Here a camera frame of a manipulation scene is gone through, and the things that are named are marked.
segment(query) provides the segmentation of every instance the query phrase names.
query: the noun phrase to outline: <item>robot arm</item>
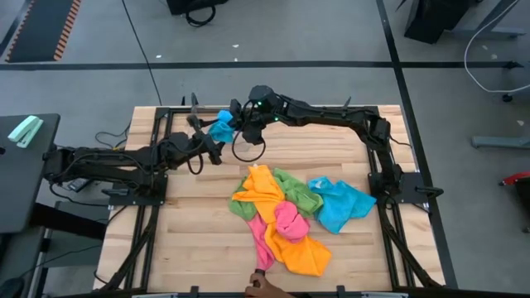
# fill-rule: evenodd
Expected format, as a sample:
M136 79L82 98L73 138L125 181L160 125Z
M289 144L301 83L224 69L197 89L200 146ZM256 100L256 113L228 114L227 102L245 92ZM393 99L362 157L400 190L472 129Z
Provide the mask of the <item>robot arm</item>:
M252 104L250 111L246 106ZM234 117L230 125L243 134L245 141L258 145L264 143L262 130L274 122L301 127L310 123L349 127L366 146L374 150L382 167L379 189L388 195L401 191L402 169L394 162L390 148L390 123L378 116L370 107L313 107L308 103L275 94L267 86L256 86L245 107L236 99L230 103Z
M190 116L191 123L195 123L193 117ZM175 170L191 158L206 152L212 164L219 165L223 145L215 144L209 135L195 126L192 138L188 138L184 132L176 132L155 146L134 151L56 148L44 155L44 177L54 184L77 178L121 183L133 190L135 195L156 197L165 191L162 181L167 170Z

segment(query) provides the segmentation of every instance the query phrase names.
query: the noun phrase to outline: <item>wooden table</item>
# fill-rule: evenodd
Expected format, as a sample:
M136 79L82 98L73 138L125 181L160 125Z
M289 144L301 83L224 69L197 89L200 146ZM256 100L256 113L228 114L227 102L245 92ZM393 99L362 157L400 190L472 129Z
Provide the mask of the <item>wooden table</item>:
M156 107L134 110L127 149L149 144L155 110ZM393 137L409 142L400 107L379 106L379 112L392 124ZM211 119L214 115L206 114L203 118ZM175 116L172 131L192 134L185 114ZM348 128L287 127L274 123L263 131L263 137L267 150L259 164L271 169L279 167L302 181L327 175L369 192L366 147ZM393 143L392 148L404 171L416 169L409 147ZM257 156L261 150L261 146L254 147L242 138L236 142L236 152L245 159ZM201 292L241 292L248 285L248 277L256 266L253 237L247 224L230 213L228 202L242 177L248 174L249 165L237 161L230 146L223 150L222 160L222 165L213 166L205 158L200 175L192 175L187 166L168 171L167 201L158 219L149 292L189 292L191 286L199 286ZM196 170L197 158L191 164ZM427 213L409 204L400 207L410 250L431 277L443 284ZM137 207L129 206L108 227L98 267L102 279L108 280L126 257L136 214ZM146 222L149 214L146 211ZM324 276L292 274L276 262L267 272L270 282L285 291L336 291L337 285L344 285L347 291L391 290L376 208L365 219L351 219L339 235L327 232L311 220L310 235L333 253ZM394 253L400 282L405 285L401 258L395 248ZM139 285L142 261L143 255L138 258L135 286ZM94 283L94 288L101 286L99 281Z

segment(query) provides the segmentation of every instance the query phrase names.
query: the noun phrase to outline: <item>blue towel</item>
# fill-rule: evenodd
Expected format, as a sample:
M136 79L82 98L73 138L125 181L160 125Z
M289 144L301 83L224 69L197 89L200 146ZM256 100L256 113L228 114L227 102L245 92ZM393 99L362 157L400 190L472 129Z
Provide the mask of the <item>blue towel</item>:
M349 219L368 215L375 198L340 180L333 185L327 177L307 182L309 189L322 196L324 205L315 212L316 220L332 233L339 233Z
M228 125L232 120L232 114L229 111L221 110L217 114L218 122L212 124L208 133L214 141L231 143L234 141L234 129Z

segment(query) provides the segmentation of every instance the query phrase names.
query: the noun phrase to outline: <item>gray floor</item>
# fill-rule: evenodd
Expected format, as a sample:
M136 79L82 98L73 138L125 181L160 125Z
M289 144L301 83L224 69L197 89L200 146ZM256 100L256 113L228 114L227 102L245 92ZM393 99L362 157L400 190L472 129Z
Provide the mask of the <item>gray floor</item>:
M373 0L231 0L219 7L211 26L200 29L172 17L164 1L127 0L131 18L151 62L375 60L390 61ZM409 7L385 0L402 61L462 61L467 41L443 36L424 45L402 36ZM473 9L460 27L476 26L496 0ZM21 0L0 2L0 36ZM504 25L530 31L530 1L522 0ZM518 41L477 41L470 60L528 60L530 36ZM119 0L83 1L60 63L142 63L142 54ZM524 70L473 70L491 88L530 83ZM153 71L162 102L179 104L197 93L201 104L244 100L255 84L310 103L401 103L391 69L224 69ZM525 151L470 146L474 135L521 136L530 123L530 96L502 103L479 89L464 70L404 70L414 112L440 197L441 216L460 288L530 293L530 225L500 179L528 169ZM147 70L3 71L0 115L60 113L56 142L95 146L100 130L120 132L134 106L157 105ZM96 194L93 190L85 197ZM53 204L47 190L39 201ZM86 292L94 267L51 272L46 292Z

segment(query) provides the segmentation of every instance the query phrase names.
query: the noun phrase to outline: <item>green object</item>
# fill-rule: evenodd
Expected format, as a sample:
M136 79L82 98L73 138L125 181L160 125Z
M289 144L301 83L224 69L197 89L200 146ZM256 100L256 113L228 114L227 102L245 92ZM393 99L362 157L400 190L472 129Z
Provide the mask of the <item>green object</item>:
M238 188L234 192L245 191L243 187L243 182L246 181L247 177L245 176L241 182L239 182ZM258 210L253 202L240 202L230 199L229 209L233 214L238 215L246 221L250 221L256 216Z
M24 121L18 124L15 129L13 129L7 138L11 142L18 142L18 147L26 148L41 128L42 123L43 121L38 117L28 116L26 119L24 119Z
M301 216L305 218L311 217L324 204L320 195L311 192L305 183L287 172L276 168L272 174L280 188L282 188L286 200L296 205Z

